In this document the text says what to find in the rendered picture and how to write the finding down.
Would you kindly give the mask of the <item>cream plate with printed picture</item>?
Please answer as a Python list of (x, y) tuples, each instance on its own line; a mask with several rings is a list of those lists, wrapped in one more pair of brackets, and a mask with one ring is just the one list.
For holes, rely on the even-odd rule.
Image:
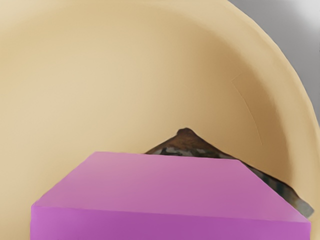
[(0, 240), (94, 152), (189, 128), (314, 209), (320, 126), (277, 44), (228, 0), (0, 0)]

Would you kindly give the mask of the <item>pink block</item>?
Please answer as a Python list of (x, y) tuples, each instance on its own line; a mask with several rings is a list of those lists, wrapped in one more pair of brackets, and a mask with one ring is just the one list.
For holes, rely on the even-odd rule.
[(31, 207), (30, 240), (311, 240), (238, 160), (95, 152)]

